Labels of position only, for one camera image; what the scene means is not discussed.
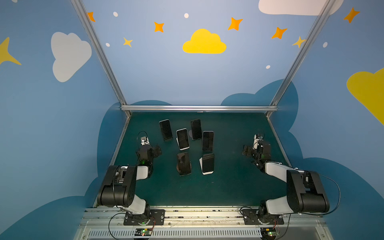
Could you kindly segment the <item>white phone stand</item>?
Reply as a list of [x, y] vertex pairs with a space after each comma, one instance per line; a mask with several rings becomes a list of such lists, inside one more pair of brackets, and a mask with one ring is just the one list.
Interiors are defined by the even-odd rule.
[[210, 175], [210, 174], [213, 174], [213, 173], [214, 173], [214, 171], [203, 172], [203, 157], [201, 157], [201, 158], [199, 159], [199, 161], [200, 161], [200, 166], [201, 166], [201, 170], [202, 170], [202, 174], [203, 174], [203, 175]]

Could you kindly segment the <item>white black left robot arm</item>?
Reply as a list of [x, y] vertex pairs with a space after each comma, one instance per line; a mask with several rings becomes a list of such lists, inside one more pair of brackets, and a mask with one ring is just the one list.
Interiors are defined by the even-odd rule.
[[144, 144], [137, 150], [137, 165], [110, 166], [97, 196], [98, 205], [121, 208], [125, 226], [155, 225], [156, 215], [151, 213], [147, 201], [136, 195], [136, 185], [151, 177], [154, 159], [161, 154], [159, 145]]

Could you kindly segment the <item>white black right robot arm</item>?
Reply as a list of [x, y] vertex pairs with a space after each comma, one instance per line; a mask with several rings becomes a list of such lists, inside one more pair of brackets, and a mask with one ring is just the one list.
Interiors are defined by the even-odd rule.
[[285, 214], [326, 214], [330, 202], [321, 181], [320, 174], [313, 171], [294, 169], [271, 160], [271, 146], [258, 140], [252, 146], [244, 145], [242, 154], [252, 158], [252, 163], [264, 174], [286, 183], [285, 196], [261, 201], [257, 212], [261, 224], [269, 224]]

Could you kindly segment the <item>white-edged phone on stand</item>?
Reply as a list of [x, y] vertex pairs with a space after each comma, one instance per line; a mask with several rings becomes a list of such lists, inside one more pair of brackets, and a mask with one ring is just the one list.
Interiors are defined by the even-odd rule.
[[183, 151], [190, 148], [188, 130], [186, 128], [177, 130], [177, 143], [179, 150]]

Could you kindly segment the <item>purple phone on black stand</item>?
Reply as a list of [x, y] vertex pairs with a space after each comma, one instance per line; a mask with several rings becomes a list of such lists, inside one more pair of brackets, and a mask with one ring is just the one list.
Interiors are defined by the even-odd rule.
[[214, 132], [213, 131], [204, 131], [203, 132], [203, 141], [202, 141], [202, 150], [205, 152], [212, 152], [214, 145]]

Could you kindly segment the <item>horizontal aluminium back bar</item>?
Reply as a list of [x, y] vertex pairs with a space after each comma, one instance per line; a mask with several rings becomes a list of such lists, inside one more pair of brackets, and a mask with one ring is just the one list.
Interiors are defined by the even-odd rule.
[[221, 112], [276, 112], [276, 106], [162, 106], [122, 105], [123, 111], [221, 111]]

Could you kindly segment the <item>left circuit board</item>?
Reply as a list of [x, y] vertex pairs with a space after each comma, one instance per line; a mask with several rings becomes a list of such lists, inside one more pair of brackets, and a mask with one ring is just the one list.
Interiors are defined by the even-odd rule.
[[150, 237], [153, 229], [135, 229], [135, 237]]

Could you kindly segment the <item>circuit board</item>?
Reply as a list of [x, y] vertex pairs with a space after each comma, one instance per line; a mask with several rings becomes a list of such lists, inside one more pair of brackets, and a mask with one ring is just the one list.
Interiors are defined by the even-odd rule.
[[153, 229], [135, 229], [135, 237], [150, 237]]
[[261, 228], [260, 232], [262, 235], [262, 240], [275, 240], [276, 237], [279, 235], [276, 229], [272, 228]]

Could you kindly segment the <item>right circuit board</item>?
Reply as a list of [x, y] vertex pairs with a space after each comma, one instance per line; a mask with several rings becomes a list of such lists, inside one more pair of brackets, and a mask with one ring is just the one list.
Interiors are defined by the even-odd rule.
[[261, 228], [260, 232], [262, 235], [262, 240], [275, 240], [276, 237], [279, 235], [276, 229], [272, 228]]

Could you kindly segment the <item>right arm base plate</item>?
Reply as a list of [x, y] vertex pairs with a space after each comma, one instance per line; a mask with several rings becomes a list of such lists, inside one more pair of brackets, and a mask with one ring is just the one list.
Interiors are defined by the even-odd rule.
[[256, 209], [240, 209], [245, 225], [283, 225], [282, 215], [259, 215]]

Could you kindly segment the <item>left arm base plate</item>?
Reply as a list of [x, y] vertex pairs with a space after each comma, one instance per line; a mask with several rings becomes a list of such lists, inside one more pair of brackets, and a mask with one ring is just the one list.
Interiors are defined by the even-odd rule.
[[150, 209], [145, 210], [141, 215], [126, 212], [124, 226], [162, 226], [165, 220], [165, 210]]

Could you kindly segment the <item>aluminium rail front frame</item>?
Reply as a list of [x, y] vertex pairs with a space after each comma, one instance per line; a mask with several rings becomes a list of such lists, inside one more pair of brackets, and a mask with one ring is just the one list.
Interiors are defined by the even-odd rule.
[[[322, 217], [283, 215], [283, 225], [245, 225], [240, 206], [152, 206], [165, 210], [162, 226], [124, 226], [118, 208], [86, 209], [76, 240], [261, 240], [261, 228], [276, 229], [275, 240], [331, 240]], [[135, 237], [135, 229], [153, 229], [150, 237]]]

